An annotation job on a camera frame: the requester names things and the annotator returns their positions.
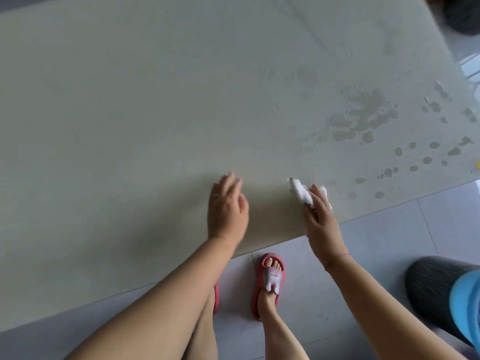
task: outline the hand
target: hand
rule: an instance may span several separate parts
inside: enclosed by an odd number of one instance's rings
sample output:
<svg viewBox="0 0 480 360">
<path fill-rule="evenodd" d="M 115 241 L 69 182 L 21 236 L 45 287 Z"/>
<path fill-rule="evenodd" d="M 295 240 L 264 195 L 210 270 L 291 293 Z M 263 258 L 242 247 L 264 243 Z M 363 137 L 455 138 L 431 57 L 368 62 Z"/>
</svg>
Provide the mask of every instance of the hand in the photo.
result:
<svg viewBox="0 0 480 360">
<path fill-rule="evenodd" d="M 208 201 L 208 238 L 222 238 L 237 245 L 248 225 L 248 201 L 241 193 L 242 180 L 229 173 L 213 184 Z"/>
<path fill-rule="evenodd" d="M 315 205 L 315 211 L 305 205 L 303 217 L 307 225 L 307 237 L 315 256 L 324 268 L 331 265 L 336 258 L 348 254 L 349 251 L 343 243 L 339 223 L 333 215 L 327 198 L 314 184 L 310 195 Z"/>
</svg>

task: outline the slipper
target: slipper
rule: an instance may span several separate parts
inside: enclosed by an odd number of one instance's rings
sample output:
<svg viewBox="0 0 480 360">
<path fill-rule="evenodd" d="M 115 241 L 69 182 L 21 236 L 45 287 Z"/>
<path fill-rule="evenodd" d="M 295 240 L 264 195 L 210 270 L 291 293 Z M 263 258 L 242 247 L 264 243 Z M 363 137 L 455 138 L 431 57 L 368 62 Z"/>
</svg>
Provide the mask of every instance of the slipper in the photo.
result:
<svg viewBox="0 0 480 360">
<path fill-rule="evenodd" d="M 270 266 L 265 266 L 265 262 L 268 258 L 272 258 L 273 261 L 277 260 L 282 266 L 282 270 L 277 268 L 272 268 Z M 261 260 L 257 265 L 257 286 L 253 291 L 253 296 L 251 297 L 251 314 L 255 317 L 257 321 L 262 321 L 260 314 L 257 309 L 258 295 L 260 294 L 261 289 L 266 289 L 268 291 L 273 291 L 276 294 L 275 298 L 275 308 L 279 303 L 280 289 L 282 288 L 283 282 L 285 281 L 285 265 L 282 258 L 277 254 L 271 252 L 263 255 Z"/>
<path fill-rule="evenodd" d="M 217 314 L 217 312 L 220 309 L 220 289 L 219 289 L 219 283 L 215 283 L 215 304 L 213 305 L 213 316 Z"/>
</svg>

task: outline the floor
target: floor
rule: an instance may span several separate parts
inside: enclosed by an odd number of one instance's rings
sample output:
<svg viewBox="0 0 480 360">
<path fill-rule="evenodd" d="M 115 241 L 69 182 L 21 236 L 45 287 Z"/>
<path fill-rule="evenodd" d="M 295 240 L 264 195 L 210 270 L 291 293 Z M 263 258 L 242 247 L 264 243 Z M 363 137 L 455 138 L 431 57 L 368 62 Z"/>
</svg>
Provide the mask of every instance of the floor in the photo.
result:
<svg viewBox="0 0 480 360">
<path fill-rule="evenodd" d="M 480 70 L 480 36 L 456 34 L 443 24 L 439 7 L 434 7 L 433 12 L 453 58 L 469 77 L 480 100 L 480 74 L 475 74 Z M 417 258 L 440 255 L 480 264 L 479 213 L 477 181 L 343 223 L 341 229 L 352 256 L 409 307 L 403 275 Z M 304 236 L 230 261 L 220 278 L 221 309 L 214 318 L 220 359 L 263 359 L 262 325 L 250 314 L 250 299 L 255 262 L 266 252 L 277 253 L 285 261 L 287 276 L 278 312 L 311 359 L 375 359 L 339 290 Z M 0 359 L 63 359 L 149 288 L 0 333 Z M 471 349 L 459 340 L 441 331 L 439 335 L 474 358 Z"/>
</svg>

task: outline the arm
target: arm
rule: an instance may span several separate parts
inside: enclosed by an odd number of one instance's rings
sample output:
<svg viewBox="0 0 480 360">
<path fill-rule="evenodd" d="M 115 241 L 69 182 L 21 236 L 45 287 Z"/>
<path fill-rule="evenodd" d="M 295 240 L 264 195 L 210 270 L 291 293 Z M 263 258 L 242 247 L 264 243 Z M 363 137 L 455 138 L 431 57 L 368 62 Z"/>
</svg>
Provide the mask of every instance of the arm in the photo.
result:
<svg viewBox="0 0 480 360">
<path fill-rule="evenodd" d="M 234 174 L 215 183 L 208 208 L 208 240 L 67 359 L 180 359 L 209 293 L 245 235 L 248 202 L 241 187 Z"/>
<path fill-rule="evenodd" d="M 465 360 L 428 329 L 348 254 L 340 227 L 317 186 L 315 211 L 304 208 L 313 253 L 330 273 L 352 314 L 383 360 Z"/>
</svg>

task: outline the forearm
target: forearm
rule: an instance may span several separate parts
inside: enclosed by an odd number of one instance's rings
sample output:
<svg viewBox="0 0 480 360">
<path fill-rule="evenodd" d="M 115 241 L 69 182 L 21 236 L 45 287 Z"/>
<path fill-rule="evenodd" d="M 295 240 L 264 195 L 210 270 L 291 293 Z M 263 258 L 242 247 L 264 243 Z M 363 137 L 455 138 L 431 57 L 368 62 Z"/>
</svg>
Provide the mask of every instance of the forearm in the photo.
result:
<svg viewBox="0 0 480 360">
<path fill-rule="evenodd" d="M 339 258 L 329 273 L 380 359 L 465 359 L 350 256 Z"/>
<path fill-rule="evenodd" d="M 235 247 L 204 242 L 148 293 L 91 335 L 69 360 L 180 359 Z"/>
</svg>

